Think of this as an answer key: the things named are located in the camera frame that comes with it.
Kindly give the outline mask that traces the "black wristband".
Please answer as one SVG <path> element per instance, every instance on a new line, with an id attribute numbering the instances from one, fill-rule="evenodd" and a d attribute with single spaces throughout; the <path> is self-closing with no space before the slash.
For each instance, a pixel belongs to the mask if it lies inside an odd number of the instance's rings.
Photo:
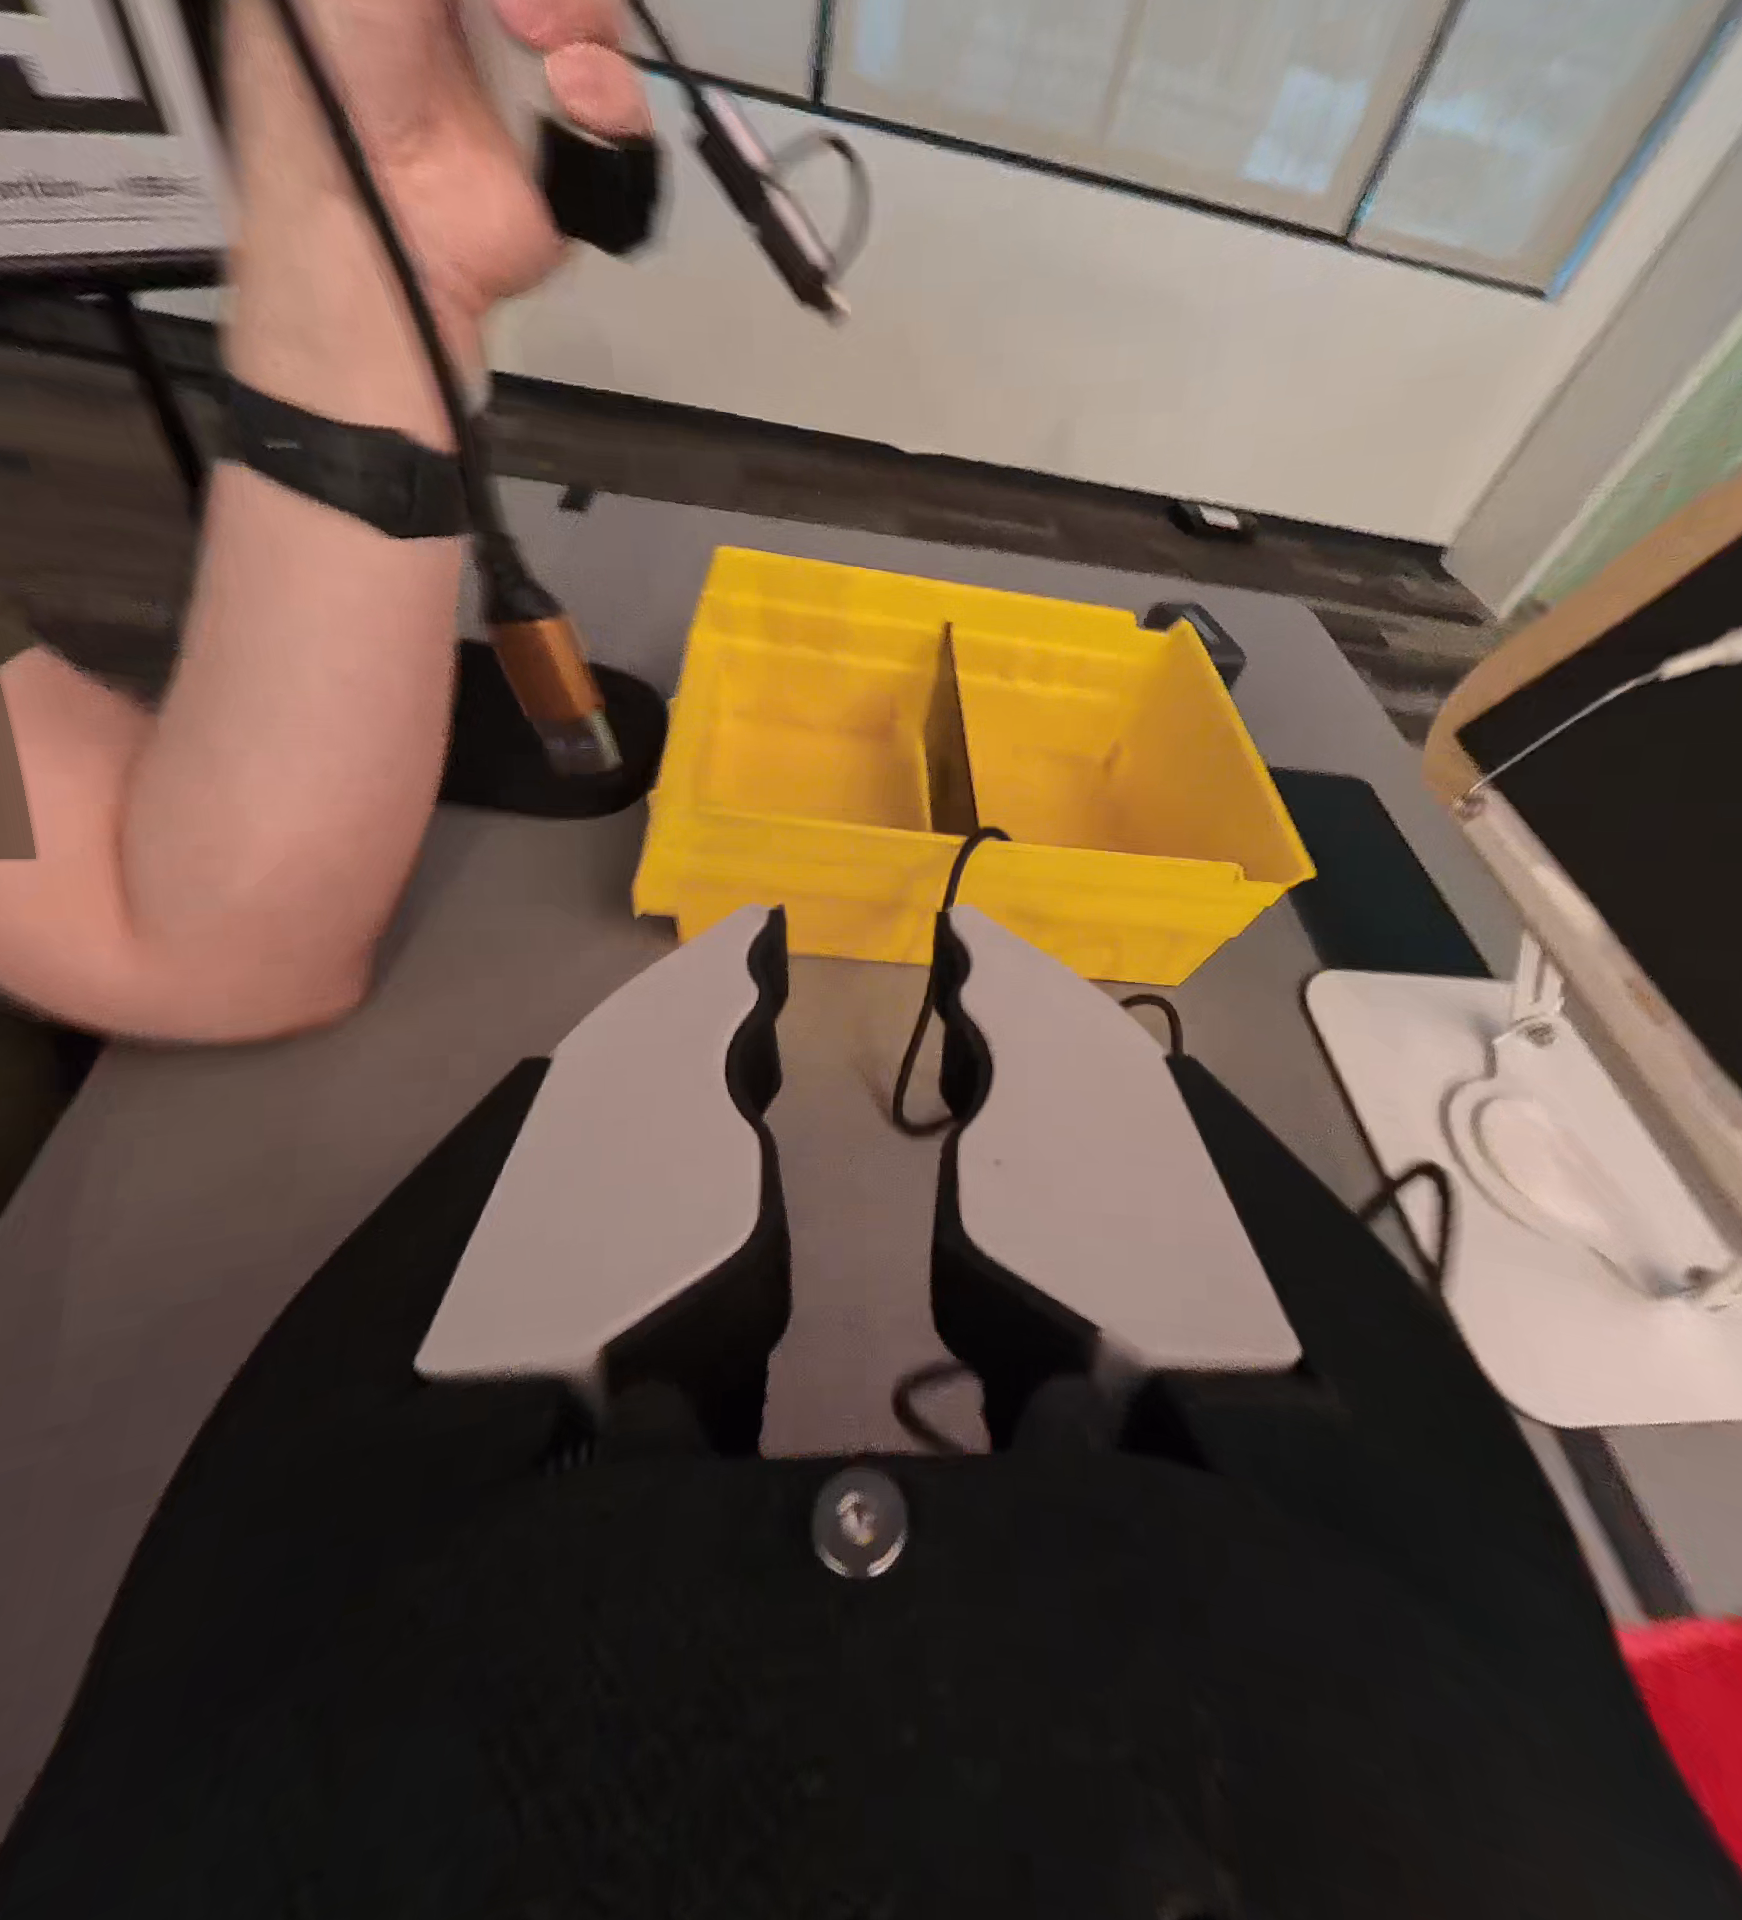
<path id="1" fill-rule="evenodd" d="M 399 542 L 466 539 L 458 460 L 387 425 L 332 419 L 230 376 L 225 458 L 286 491 Z"/>

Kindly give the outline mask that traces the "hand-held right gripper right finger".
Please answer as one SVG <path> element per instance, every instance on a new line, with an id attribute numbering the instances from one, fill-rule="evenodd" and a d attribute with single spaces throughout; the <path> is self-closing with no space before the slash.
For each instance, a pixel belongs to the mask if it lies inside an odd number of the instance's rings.
<path id="1" fill-rule="evenodd" d="M 1055 1382 L 1121 1427 L 1157 1379 L 1294 1374 L 1296 1332 L 1185 1093 L 1179 1008 L 954 906 L 934 1010 L 934 1326 L 977 1382 L 990 1449 Z"/>

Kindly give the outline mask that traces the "wood-framed board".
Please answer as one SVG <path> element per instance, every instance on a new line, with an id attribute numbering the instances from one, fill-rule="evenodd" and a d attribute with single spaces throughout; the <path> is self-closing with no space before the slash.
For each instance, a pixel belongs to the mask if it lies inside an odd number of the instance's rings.
<path id="1" fill-rule="evenodd" d="M 1477 664 L 1424 770 L 1742 1261 L 1742 469 Z"/>

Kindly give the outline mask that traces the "black bin divider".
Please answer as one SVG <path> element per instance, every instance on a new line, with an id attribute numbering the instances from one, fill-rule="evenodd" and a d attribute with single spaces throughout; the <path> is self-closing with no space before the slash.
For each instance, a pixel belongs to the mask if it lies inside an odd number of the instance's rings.
<path id="1" fill-rule="evenodd" d="M 943 623 L 932 662 L 923 716 L 923 754 L 932 831 L 966 839 L 979 831 L 979 803 L 966 731 L 955 630 Z"/>

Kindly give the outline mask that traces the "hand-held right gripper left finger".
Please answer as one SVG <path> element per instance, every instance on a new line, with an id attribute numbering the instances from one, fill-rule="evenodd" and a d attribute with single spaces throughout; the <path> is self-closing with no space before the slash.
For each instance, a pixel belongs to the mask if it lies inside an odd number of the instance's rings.
<path id="1" fill-rule="evenodd" d="M 783 908 L 740 908 L 600 1001 L 548 1057 L 416 1353 L 429 1382 L 548 1379 L 605 1414 L 660 1389 L 758 1452 L 791 1316 L 767 1114 Z"/>

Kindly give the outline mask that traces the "grey usb hub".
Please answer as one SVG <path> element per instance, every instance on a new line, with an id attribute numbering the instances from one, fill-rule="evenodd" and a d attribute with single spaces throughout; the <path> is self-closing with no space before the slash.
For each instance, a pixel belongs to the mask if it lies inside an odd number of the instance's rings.
<path id="1" fill-rule="evenodd" d="M 696 127 L 696 156 L 789 296 L 827 324 L 847 324 L 851 304 L 846 300 L 843 281 L 858 266 L 873 227 L 873 182 L 858 149 L 843 135 L 829 131 L 800 135 L 783 149 L 768 149 L 732 98 L 694 76 L 650 5 L 631 3 L 627 9 L 687 97 Z M 835 156 L 846 175 L 847 209 L 835 240 L 821 235 L 817 220 L 791 184 L 792 173 L 820 154 Z"/>

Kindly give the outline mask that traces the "black rolling stand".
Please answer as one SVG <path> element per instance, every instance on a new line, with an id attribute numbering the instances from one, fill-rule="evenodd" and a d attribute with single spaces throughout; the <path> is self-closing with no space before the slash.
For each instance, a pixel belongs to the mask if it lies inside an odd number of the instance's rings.
<path id="1" fill-rule="evenodd" d="M 138 307 L 138 296 L 211 294 L 214 284 L 211 254 L 0 262 L 0 347 L 121 367 L 154 421 L 191 519 L 202 515 L 208 458 L 180 388 L 187 380 L 213 388 L 217 352 L 206 347 L 173 366 L 160 321 Z"/>

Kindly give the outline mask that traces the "large gridded window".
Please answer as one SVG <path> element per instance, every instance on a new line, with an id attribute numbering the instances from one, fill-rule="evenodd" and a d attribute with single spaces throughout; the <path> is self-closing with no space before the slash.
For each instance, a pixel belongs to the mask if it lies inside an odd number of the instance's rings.
<path id="1" fill-rule="evenodd" d="M 1567 281 L 1727 3 L 856 3 L 820 101 L 1432 273 Z"/>

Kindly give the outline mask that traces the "yellow plastic bin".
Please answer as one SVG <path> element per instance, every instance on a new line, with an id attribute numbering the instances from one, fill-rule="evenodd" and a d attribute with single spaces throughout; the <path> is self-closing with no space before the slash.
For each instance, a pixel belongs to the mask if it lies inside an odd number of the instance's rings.
<path id="1" fill-rule="evenodd" d="M 958 904 L 1074 974 L 1179 988 L 1314 875 L 1188 629 L 718 549 L 687 636 L 632 910 L 696 937 L 783 908 L 799 958 L 923 965 L 966 839 L 923 716 L 955 630 L 979 827 Z"/>

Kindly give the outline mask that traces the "dark desk mat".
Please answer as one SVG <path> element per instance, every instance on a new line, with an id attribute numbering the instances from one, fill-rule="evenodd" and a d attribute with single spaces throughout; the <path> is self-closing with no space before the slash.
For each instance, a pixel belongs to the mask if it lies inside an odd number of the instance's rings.
<path id="1" fill-rule="evenodd" d="M 1291 904 L 1323 969 L 1487 980 L 1463 931 L 1387 805 L 1345 774 L 1272 766 L 1270 779 L 1314 878 Z"/>

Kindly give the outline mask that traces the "person's left forearm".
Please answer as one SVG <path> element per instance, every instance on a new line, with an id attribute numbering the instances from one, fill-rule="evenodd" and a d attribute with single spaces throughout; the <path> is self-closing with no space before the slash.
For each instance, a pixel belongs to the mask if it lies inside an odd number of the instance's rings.
<path id="1" fill-rule="evenodd" d="M 143 1043 L 354 1011 L 444 774 L 460 568 L 221 466 L 158 709 L 8 661 L 34 855 L 0 861 L 0 993 Z"/>

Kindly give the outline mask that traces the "person's left hand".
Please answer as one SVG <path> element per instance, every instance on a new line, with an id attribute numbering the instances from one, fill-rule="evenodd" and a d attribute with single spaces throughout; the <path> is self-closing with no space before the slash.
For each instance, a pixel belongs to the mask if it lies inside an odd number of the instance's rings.
<path id="1" fill-rule="evenodd" d="M 486 384 L 483 330 L 570 254 L 536 164 L 487 79 L 500 45 L 535 63 L 554 115 L 596 143 L 653 131 L 611 3 L 296 5 L 344 104 L 460 392 Z M 398 273 L 337 153 L 279 7 L 227 5 L 223 84 L 238 232 L 225 357 L 245 386 L 305 411 L 453 432 Z"/>

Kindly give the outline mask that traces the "black quilted pad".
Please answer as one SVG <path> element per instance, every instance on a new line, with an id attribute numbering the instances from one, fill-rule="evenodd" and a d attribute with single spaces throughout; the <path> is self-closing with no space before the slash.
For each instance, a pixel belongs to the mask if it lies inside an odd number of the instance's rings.
<path id="1" fill-rule="evenodd" d="M 667 699 L 636 675 L 611 664 L 596 662 L 593 676 L 618 741 L 621 764 L 605 774 L 563 777 L 554 772 L 489 646 L 460 640 L 451 739 L 438 800 L 554 823 L 613 818 L 645 803 L 658 781 L 667 747 Z"/>

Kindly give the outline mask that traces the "printed sign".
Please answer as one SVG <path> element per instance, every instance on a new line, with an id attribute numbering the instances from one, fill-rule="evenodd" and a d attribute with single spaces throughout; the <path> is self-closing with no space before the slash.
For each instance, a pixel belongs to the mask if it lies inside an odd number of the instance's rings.
<path id="1" fill-rule="evenodd" d="M 218 5 L 0 5 L 0 286 L 208 287 Z"/>

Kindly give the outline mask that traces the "small black box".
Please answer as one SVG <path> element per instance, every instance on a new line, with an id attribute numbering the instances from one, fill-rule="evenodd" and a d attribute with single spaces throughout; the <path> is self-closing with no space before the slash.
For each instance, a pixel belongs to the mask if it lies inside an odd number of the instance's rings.
<path id="1" fill-rule="evenodd" d="M 1152 604 L 1141 616 L 1141 629 L 1157 634 L 1188 629 L 1203 644 L 1227 690 L 1236 690 L 1243 678 L 1245 652 L 1211 608 L 1195 602 Z"/>

